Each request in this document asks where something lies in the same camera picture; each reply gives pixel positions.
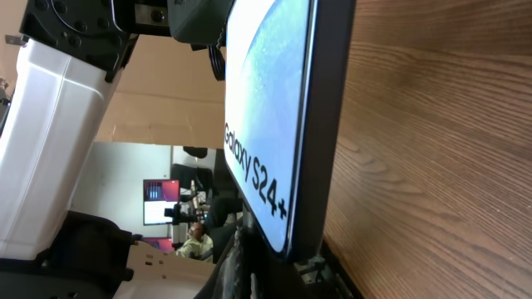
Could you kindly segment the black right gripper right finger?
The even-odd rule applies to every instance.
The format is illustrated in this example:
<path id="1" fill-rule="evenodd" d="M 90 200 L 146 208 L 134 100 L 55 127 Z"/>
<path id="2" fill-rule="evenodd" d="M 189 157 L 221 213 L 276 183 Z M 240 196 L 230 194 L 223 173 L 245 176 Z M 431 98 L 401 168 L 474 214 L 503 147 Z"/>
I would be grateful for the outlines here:
<path id="1" fill-rule="evenodd" d="M 315 298 L 364 299 L 325 241 L 314 257 L 296 262 L 294 266 L 305 287 Z"/>

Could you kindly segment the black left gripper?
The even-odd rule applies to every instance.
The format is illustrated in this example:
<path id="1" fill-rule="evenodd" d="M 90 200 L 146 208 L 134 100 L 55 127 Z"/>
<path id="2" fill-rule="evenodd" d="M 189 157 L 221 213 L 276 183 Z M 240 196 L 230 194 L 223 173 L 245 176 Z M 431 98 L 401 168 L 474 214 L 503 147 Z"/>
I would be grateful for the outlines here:
<path id="1" fill-rule="evenodd" d="M 124 32 L 173 37 L 198 46 L 223 46 L 234 0 L 112 0 Z"/>

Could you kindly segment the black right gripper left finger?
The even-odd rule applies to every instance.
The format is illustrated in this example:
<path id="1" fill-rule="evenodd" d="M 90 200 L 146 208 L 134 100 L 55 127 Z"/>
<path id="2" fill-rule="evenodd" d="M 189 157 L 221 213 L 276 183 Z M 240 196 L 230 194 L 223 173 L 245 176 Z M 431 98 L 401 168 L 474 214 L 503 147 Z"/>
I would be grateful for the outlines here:
<path id="1" fill-rule="evenodd" d="M 253 245 L 254 235 L 250 229 L 237 227 L 195 299 L 257 298 L 257 282 L 251 257 Z"/>

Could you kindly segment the Samsung Galaxy smartphone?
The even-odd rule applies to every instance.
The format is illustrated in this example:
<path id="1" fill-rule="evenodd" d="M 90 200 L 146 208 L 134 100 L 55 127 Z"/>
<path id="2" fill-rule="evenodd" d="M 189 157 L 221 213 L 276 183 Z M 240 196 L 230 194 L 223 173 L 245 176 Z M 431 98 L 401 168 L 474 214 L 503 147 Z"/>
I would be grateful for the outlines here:
<path id="1" fill-rule="evenodd" d="M 353 0 L 238 0 L 226 29 L 224 153 L 278 259 L 321 246 Z"/>

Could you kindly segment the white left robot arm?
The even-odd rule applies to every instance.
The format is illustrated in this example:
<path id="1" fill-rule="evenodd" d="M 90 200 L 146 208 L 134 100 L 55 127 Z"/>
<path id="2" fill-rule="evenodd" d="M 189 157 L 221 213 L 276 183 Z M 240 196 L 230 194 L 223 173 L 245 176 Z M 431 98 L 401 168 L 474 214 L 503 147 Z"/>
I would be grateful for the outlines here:
<path id="1" fill-rule="evenodd" d="M 138 237 L 71 194 L 140 35 L 214 46 L 230 2 L 30 1 L 1 135 L 1 295 L 133 297 Z"/>

